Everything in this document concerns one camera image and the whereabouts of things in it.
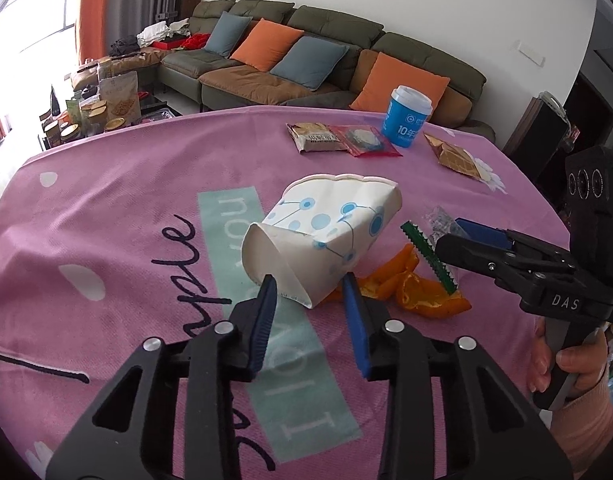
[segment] red snack packet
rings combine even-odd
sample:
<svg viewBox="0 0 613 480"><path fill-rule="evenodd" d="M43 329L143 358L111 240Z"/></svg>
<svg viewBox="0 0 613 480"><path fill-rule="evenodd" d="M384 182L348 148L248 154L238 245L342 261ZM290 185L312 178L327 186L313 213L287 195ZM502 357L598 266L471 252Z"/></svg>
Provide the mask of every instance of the red snack packet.
<svg viewBox="0 0 613 480"><path fill-rule="evenodd" d="M402 156L373 126L357 124L328 128L353 156Z"/></svg>

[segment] crumpled paper cup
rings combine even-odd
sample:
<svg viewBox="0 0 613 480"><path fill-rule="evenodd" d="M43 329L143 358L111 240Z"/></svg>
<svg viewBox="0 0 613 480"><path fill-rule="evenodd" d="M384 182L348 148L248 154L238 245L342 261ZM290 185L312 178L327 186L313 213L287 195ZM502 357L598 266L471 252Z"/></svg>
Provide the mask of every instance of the crumpled paper cup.
<svg viewBox="0 0 613 480"><path fill-rule="evenodd" d="M378 176L316 174L288 186L262 222L249 226L242 266L307 308L355 267L402 207L398 185Z"/></svg>

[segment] human hand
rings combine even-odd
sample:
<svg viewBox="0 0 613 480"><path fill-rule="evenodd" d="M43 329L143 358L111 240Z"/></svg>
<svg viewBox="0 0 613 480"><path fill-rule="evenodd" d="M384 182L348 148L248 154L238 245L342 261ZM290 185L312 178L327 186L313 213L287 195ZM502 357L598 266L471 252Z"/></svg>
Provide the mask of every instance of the human hand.
<svg viewBox="0 0 613 480"><path fill-rule="evenodd" d="M608 352L604 332L598 330L594 343L566 348L556 354L555 362L563 371L579 374L569 397L580 397L598 384L607 365ZM545 340L545 320L541 317L536 325L536 337L531 345L531 362L527 373L527 386L532 393L544 392L549 387L549 364L552 357L553 352Z"/></svg>

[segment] green sofa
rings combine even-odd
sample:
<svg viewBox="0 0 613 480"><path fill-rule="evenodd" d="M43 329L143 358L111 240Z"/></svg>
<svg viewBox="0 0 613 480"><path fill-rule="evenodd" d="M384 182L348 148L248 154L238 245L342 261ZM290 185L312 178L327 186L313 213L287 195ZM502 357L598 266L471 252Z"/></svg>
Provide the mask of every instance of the green sofa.
<svg viewBox="0 0 613 480"><path fill-rule="evenodd" d="M264 18L304 30L306 35L347 44L347 54L325 83L313 92L299 84L227 59L204 49L174 52L158 67L158 79L202 105L203 110L223 110L251 105L288 105L346 109L362 91L378 53L451 79L432 123L482 135L495 142L485 123L469 118L482 95L487 78L475 68L441 50L393 32L364 18L286 2L216 0L202 2L190 19L193 33L210 32L223 11Z"/></svg>

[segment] metal screw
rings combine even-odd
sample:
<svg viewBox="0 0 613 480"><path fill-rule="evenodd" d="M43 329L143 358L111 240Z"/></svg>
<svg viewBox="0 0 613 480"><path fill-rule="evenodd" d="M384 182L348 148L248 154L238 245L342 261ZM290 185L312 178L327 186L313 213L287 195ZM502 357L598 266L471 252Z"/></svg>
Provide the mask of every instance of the metal screw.
<svg viewBox="0 0 613 480"><path fill-rule="evenodd" d="M385 323L385 330L387 330L387 332L398 333L398 332L402 332L402 330L404 329L405 329L405 324L399 319L389 319Z"/></svg>
<svg viewBox="0 0 613 480"><path fill-rule="evenodd" d="M234 328L235 326L230 321L220 321L219 323L216 323L215 327L213 327L213 330L216 331L216 334L224 335L233 332Z"/></svg>
<svg viewBox="0 0 613 480"><path fill-rule="evenodd" d="M142 348L147 352L157 350L160 346L162 346L162 340L158 337L150 337L142 343Z"/></svg>
<svg viewBox="0 0 613 480"><path fill-rule="evenodd" d="M475 339L465 335L458 339L458 346L462 350L473 350L477 346L477 343L475 342Z"/></svg>

